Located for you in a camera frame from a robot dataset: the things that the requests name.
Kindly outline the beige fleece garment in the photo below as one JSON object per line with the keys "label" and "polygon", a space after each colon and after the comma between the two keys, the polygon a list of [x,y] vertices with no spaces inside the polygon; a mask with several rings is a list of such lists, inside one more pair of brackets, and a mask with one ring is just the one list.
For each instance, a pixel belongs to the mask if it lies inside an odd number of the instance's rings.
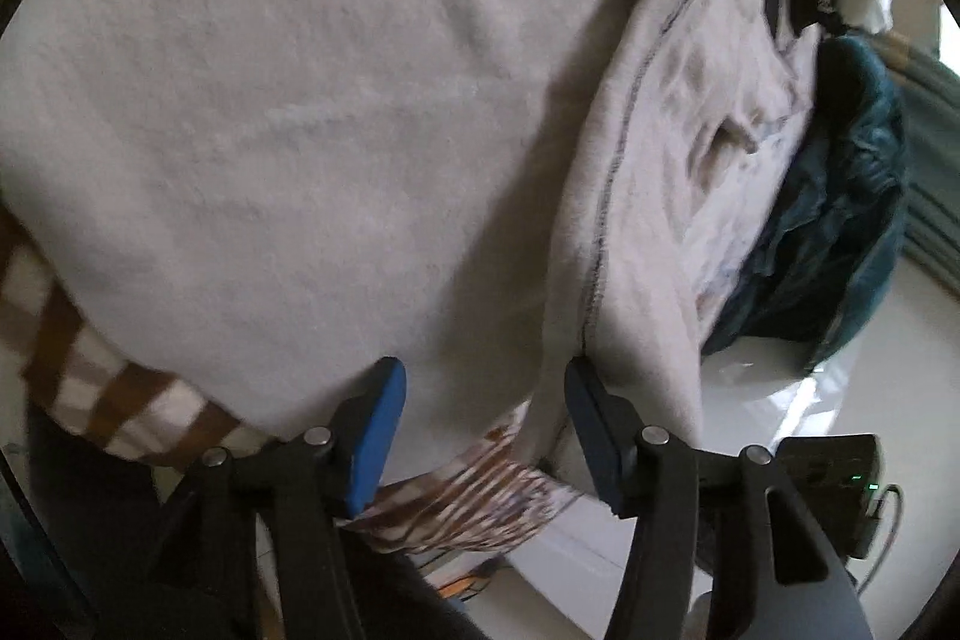
{"label": "beige fleece garment", "polygon": [[2,197],[110,347],[263,432],[398,357],[395,479],[517,406],[545,456],[578,354],[697,440],[816,48],[765,0],[23,0]]}

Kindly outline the black power adapter box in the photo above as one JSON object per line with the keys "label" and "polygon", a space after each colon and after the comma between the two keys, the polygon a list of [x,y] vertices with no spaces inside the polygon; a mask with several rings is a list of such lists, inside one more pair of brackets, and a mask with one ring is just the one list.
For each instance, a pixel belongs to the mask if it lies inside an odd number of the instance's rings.
{"label": "black power adapter box", "polygon": [[[880,513],[880,440],[872,434],[788,437],[779,442],[775,456],[832,544],[836,557],[841,562],[866,559]],[[739,460],[732,455],[698,455],[700,511],[695,562],[706,573],[716,568],[724,484],[737,464]],[[794,585],[822,578],[822,559],[811,541],[800,534],[793,515],[782,507],[781,497],[775,498],[771,507],[771,523],[776,581]]]}

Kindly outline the floral fleece blanket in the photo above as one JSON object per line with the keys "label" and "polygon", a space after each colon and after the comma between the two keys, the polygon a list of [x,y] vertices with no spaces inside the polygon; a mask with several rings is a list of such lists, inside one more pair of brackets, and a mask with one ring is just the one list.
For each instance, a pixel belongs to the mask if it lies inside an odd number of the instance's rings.
{"label": "floral fleece blanket", "polygon": [[[2,354],[62,429],[127,461],[182,471],[208,448],[254,455],[270,440],[182,378],[117,353],[11,214],[2,218]],[[512,459],[525,415],[516,408],[501,417],[443,468],[382,487],[348,528],[381,551],[517,548],[579,497]]]}

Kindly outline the dark teal garment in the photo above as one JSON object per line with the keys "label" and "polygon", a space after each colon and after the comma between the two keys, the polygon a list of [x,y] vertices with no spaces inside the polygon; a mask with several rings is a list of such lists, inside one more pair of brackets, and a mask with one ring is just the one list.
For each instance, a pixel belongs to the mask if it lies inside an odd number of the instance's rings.
{"label": "dark teal garment", "polygon": [[811,370],[866,326],[907,225],[900,92],[862,35],[818,47],[814,113],[758,241],[701,352],[737,339],[799,342]]}

